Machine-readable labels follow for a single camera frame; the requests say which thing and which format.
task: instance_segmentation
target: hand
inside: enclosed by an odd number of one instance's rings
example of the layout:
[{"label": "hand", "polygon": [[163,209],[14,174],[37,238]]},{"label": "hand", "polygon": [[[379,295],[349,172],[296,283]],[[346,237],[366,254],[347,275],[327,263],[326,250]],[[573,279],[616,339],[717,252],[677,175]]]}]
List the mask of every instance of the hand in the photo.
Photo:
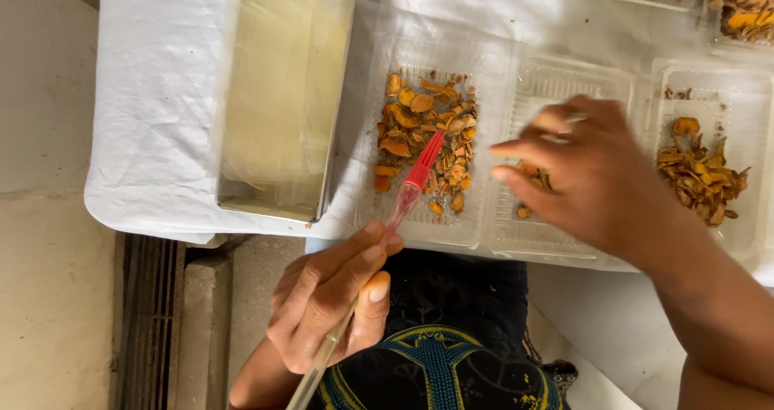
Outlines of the hand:
[{"label": "hand", "polygon": [[[586,119],[568,123],[574,114]],[[708,239],[701,220],[682,207],[639,153],[615,101],[577,96],[547,106],[518,139],[491,152],[546,168],[555,193],[508,165],[491,173],[547,223],[635,266],[653,257],[653,250]]]},{"label": "hand", "polygon": [[325,336],[360,295],[352,321],[328,366],[377,344],[389,312],[390,276],[380,271],[403,248],[395,234],[378,245],[384,225],[374,221],[335,247],[307,254],[285,268],[272,294],[266,336],[287,368],[304,374]]}]

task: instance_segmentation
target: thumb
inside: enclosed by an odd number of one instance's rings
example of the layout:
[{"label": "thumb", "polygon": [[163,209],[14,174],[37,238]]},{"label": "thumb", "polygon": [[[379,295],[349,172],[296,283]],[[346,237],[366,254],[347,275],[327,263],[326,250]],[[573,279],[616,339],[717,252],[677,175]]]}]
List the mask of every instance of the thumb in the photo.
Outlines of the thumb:
[{"label": "thumb", "polygon": [[354,308],[347,355],[376,345],[382,339],[389,313],[389,287],[389,274],[380,271],[361,289]]},{"label": "thumb", "polygon": [[541,217],[557,212],[560,196],[544,191],[533,184],[523,171],[510,165],[498,165],[491,169],[492,177],[511,188],[511,192],[521,198],[530,209]]}]

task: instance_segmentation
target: white cloth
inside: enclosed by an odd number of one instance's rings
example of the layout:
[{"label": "white cloth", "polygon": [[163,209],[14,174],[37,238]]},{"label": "white cloth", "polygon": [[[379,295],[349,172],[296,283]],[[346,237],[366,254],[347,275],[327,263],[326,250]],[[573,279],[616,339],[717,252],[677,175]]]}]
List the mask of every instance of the white cloth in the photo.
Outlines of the white cloth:
[{"label": "white cloth", "polygon": [[[653,58],[709,54],[696,15],[617,0],[358,0],[336,131],[335,193],[323,219],[306,229],[215,205],[208,133],[226,0],[101,0],[89,211],[114,229],[199,244],[213,233],[325,239],[352,233],[364,160],[363,88],[375,28],[389,19],[382,4],[622,69],[645,82]],[[645,100],[635,99],[632,111],[644,116]],[[749,268],[774,286],[774,240],[767,238],[766,247],[760,266]]]}]

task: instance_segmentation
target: floor drain grate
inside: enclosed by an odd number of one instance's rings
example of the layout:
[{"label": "floor drain grate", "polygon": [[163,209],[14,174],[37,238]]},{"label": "floor drain grate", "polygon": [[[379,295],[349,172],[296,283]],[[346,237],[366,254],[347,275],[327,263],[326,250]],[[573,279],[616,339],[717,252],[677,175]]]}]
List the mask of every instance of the floor drain grate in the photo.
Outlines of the floor drain grate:
[{"label": "floor drain grate", "polygon": [[185,243],[126,235],[116,410],[173,410]]}]

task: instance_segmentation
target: table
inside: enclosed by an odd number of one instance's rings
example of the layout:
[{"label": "table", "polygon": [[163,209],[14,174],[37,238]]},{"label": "table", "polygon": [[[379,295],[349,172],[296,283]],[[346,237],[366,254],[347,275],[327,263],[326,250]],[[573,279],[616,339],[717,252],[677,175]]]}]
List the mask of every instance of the table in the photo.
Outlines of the table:
[{"label": "table", "polygon": [[[103,224],[198,244],[214,233],[324,239],[353,233],[363,137],[354,132],[359,127],[347,123],[362,121],[359,92],[367,81],[375,28],[389,18],[384,10],[390,6],[638,77],[649,74],[652,58],[707,53],[696,15],[616,0],[357,0],[336,132],[334,196],[323,219],[307,229],[215,205],[208,133],[225,5],[226,0],[101,0],[94,144],[84,200]],[[633,106],[638,110],[646,109]],[[634,270],[622,263],[561,264]],[[774,286],[774,239],[767,238],[760,260],[745,266],[761,283]]]}]

